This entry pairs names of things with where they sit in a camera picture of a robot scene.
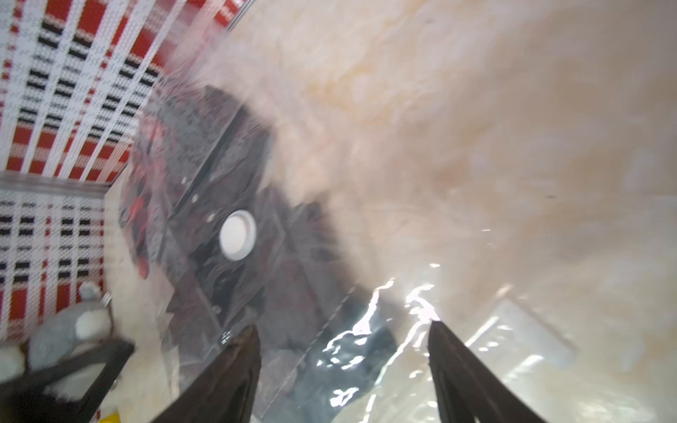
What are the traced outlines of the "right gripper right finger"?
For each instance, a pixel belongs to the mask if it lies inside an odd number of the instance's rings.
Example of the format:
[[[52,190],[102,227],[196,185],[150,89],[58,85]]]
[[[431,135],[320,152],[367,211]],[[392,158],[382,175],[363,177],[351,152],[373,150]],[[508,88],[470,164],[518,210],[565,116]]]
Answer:
[[[428,352],[440,421],[544,422],[444,323],[430,324]]]

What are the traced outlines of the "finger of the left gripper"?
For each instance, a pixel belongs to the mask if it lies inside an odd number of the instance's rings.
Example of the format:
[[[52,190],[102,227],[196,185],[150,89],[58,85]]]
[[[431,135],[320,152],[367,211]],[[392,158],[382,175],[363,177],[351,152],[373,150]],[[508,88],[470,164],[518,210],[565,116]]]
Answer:
[[[1,383],[3,422],[89,422],[135,352],[112,338],[47,368]]]

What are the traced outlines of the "clear vacuum bag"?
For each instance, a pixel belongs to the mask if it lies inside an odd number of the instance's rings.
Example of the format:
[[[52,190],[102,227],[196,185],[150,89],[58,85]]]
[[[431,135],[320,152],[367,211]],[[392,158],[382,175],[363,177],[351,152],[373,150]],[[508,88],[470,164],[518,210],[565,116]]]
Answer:
[[[321,203],[380,294],[395,352],[334,422],[439,421],[434,321],[545,421],[675,421],[675,2],[190,5],[160,55],[144,113],[243,100],[273,135],[256,195]],[[134,291],[174,403],[174,288],[155,264]]]

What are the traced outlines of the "grey pinstripe garment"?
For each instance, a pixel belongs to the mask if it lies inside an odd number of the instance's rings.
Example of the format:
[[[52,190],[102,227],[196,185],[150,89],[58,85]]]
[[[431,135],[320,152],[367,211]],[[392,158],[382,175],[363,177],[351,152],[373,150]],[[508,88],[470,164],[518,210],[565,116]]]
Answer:
[[[396,341],[380,294],[358,286],[319,202],[291,206],[267,188],[248,205],[254,249],[233,262],[218,239],[222,217],[164,233],[160,268],[174,288],[164,335],[187,389],[243,329],[257,328],[261,422],[334,422],[375,386]]]

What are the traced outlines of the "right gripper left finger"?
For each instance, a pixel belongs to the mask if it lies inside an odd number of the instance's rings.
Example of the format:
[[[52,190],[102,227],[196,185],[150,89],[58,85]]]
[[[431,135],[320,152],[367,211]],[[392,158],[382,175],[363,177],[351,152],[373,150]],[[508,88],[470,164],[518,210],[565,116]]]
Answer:
[[[248,422],[261,371],[257,327],[249,325],[188,389],[154,421],[156,423]]]

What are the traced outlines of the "red black plaid shirt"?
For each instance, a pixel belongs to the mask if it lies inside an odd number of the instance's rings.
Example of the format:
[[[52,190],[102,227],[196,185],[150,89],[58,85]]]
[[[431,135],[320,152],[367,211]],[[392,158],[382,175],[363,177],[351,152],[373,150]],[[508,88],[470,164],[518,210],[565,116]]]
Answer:
[[[172,132],[169,107],[143,114],[123,183],[119,224],[140,278],[160,263],[167,238],[169,212],[162,198],[167,175],[164,141]]]

